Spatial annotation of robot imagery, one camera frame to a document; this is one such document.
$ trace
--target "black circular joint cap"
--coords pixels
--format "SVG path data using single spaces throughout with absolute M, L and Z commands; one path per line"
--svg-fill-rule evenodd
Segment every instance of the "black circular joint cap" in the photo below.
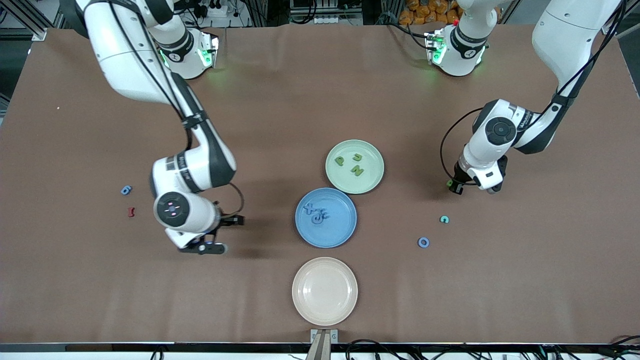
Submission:
M 484 127 L 486 137 L 494 145 L 504 145 L 516 136 L 516 127 L 506 117 L 495 117 Z
M 165 224 L 171 227 L 182 226 L 189 216 L 189 201 L 181 193 L 168 192 L 158 199 L 156 213 Z

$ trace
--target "blue ring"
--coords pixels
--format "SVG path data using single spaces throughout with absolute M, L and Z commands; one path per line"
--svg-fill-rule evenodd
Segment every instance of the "blue ring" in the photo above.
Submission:
M 419 238 L 418 239 L 418 246 L 423 248 L 423 249 L 428 248 L 429 247 L 429 239 L 427 239 L 427 238 Z

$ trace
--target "metal bracket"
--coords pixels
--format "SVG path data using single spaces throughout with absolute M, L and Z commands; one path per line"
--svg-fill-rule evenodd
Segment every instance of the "metal bracket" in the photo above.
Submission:
M 311 330 L 311 348 L 306 360 L 331 360 L 331 344 L 337 342 L 337 329 Z
M 338 329 L 323 329 L 323 330 L 329 330 L 329 335 L 331 335 L 331 343 L 332 344 L 337 344 L 338 343 Z M 311 330 L 311 342 L 314 342 L 314 339 L 316 338 L 316 334 L 318 333 L 318 329 L 312 329 Z

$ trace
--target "small blue object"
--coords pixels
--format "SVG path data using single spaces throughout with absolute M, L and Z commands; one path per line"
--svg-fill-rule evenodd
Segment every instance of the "small blue object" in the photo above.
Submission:
M 427 239 L 427 238 L 419 238 L 418 239 L 418 246 L 423 248 L 423 249 L 429 247 L 429 239 Z
M 309 244 L 328 249 L 342 245 L 356 229 L 358 215 L 353 201 L 333 188 L 315 189 L 296 208 L 296 228 Z

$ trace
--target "brown table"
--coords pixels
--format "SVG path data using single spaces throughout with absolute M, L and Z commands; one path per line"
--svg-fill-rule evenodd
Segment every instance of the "brown table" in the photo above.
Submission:
M 383 26 L 229 30 L 225 69 L 189 83 L 236 156 L 247 221 L 220 232 L 228 254 L 197 256 L 164 235 L 147 186 L 153 161 L 184 146 L 175 114 L 116 94 L 87 40 L 50 30 L 0 129 L 0 341 L 308 341 L 291 283 L 319 256 L 358 279 L 342 341 L 637 333 L 640 102 L 615 40 L 551 146 L 510 152 L 501 193 L 444 186 L 438 146 L 456 119 L 500 97 L 538 111 L 549 101 L 556 80 L 531 31 L 497 26 L 478 69 L 451 78 Z M 448 165 L 471 122 L 448 139 Z M 294 209 L 330 186 L 324 159 L 350 138 L 377 146 L 385 177 L 351 197 L 353 237 L 316 249 Z M 238 205 L 228 187 L 206 196 Z

